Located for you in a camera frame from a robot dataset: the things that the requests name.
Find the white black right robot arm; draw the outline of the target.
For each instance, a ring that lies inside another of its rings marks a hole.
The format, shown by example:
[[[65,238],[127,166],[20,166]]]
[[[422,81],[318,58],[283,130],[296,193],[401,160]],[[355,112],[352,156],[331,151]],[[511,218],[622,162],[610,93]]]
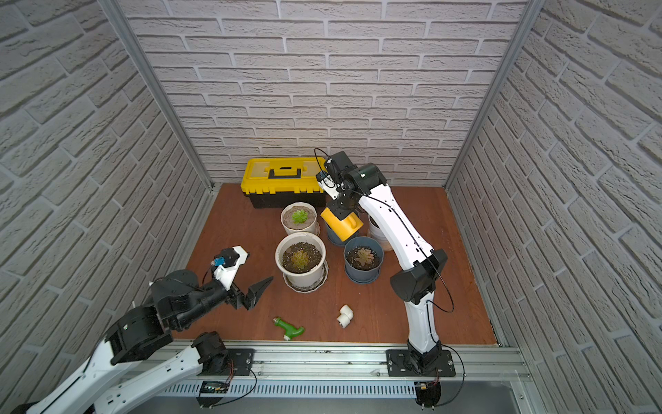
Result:
[[[355,215],[362,208],[381,229],[401,267],[391,277],[391,287],[405,303],[409,324],[411,363],[422,371],[441,356],[442,345],[434,327],[436,281],[448,260],[417,232],[398,205],[384,174],[370,163],[353,164],[343,152],[324,160],[317,181],[331,197],[322,219],[341,241],[362,226]]]

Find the blue pot back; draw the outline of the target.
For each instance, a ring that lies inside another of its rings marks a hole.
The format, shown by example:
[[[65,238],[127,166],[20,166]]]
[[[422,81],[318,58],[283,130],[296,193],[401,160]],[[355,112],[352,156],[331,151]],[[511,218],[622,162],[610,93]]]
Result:
[[[326,228],[326,231],[327,231],[327,238],[329,239],[329,241],[332,244],[334,244],[334,246],[344,247],[348,244],[348,242],[350,240],[353,240],[353,239],[357,238],[360,235],[359,232],[356,232],[356,233],[352,234],[345,241],[342,241],[341,238],[339,238],[339,236],[337,236],[337,234],[331,229],[331,227],[329,227],[327,224],[324,224],[324,225],[325,225],[325,228]]]

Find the blue pot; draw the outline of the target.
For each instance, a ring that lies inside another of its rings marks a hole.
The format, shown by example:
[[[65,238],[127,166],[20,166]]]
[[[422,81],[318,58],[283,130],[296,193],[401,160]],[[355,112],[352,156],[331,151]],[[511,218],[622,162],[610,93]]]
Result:
[[[368,285],[376,281],[384,263],[384,250],[374,239],[358,236],[344,248],[345,272],[351,281]]]
[[[342,241],[341,238],[339,238],[339,236],[337,236],[337,234],[331,229],[331,227],[329,227],[327,224],[324,224],[324,225],[325,225],[325,228],[326,228],[326,231],[327,231],[327,238],[329,239],[329,241],[332,244],[334,244],[334,246],[344,247],[348,244],[348,242],[350,240],[353,240],[353,239],[357,238],[360,235],[359,232],[356,232],[356,233],[352,234],[345,241]]]

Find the white PVC elbow fitting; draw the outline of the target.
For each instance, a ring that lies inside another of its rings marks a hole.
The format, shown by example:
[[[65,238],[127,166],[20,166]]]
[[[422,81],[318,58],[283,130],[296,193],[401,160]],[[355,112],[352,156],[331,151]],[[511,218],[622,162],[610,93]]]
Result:
[[[353,317],[354,312],[351,307],[349,305],[343,305],[336,321],[338,322],[339,326],[341,326],[341,328],[346,329],[346,327],[348,327],[348,325],[353,321]]]

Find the blue pot front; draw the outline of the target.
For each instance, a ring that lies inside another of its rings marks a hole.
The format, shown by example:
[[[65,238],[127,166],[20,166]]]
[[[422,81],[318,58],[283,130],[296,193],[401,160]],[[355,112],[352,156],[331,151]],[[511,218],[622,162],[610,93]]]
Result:
[[[376,281],[384,263],[384,250],[374,239],[358,236],[344,248],[345,272],[351,281],[368,285]]]

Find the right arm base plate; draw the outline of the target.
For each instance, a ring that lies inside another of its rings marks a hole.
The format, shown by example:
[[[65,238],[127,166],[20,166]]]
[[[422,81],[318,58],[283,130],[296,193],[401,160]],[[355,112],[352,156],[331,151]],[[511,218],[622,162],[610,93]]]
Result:
[[[448,349],[435,348],[425,354],[415,349],[388,349],[386,367],[390,377],[453,378],[456,370]]]

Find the large white round pot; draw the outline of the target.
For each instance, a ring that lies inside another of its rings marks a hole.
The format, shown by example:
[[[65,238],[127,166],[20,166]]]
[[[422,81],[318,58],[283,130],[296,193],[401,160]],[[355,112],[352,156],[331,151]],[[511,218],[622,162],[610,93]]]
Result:
[[[276,248],[275,262],[286,285],[297,293],[312,293],[328,277],[326,247],[315,234],[298,232],[286,236]]]

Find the yellow plastic watering can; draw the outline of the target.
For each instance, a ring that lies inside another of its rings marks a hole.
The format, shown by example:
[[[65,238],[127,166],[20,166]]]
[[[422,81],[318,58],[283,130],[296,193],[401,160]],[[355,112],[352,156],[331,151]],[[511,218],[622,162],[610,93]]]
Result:
[[[339,219],[329,208],[326,208],[321,217],[342,243],[349,240],[364,226],[355,212],[351,212],[344,219]]]

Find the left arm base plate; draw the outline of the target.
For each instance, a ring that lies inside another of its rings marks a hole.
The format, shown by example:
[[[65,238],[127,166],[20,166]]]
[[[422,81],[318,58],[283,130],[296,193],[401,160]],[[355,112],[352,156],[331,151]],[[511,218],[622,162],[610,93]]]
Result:
[[[250,376],[254,354],[254,348],[230,348],[215,352],[203,364],[202,376]]]

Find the small white faceted pot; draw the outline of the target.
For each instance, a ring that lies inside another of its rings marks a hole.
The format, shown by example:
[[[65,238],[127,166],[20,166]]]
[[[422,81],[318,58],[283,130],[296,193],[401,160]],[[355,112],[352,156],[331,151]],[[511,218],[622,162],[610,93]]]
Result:
[[[320,226],[317,222],[317,212],[312,205],[296,202],[284,208],[280,222],[286,234],[307,232],[318,236]]]

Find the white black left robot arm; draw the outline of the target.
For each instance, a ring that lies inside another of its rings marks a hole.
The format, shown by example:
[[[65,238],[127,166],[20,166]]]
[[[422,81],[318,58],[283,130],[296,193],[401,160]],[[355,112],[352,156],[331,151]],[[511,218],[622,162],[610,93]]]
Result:
[[[53,392],[14,408],[15,413],[126,413],[179,381],[198,375],[221,376],[217,387],[229,390],[238,374],[252,370],[251,350],[227,349],[215,331],[199,335],[173,357],[129,381],[124,374],[147,361],[217,306],[251,310],[272,284],[266,278],[243,293],[213,279],[200,286],[193,272],[175,271],[151,285],[148,302],[128,310],[103,335],[90,357]]]

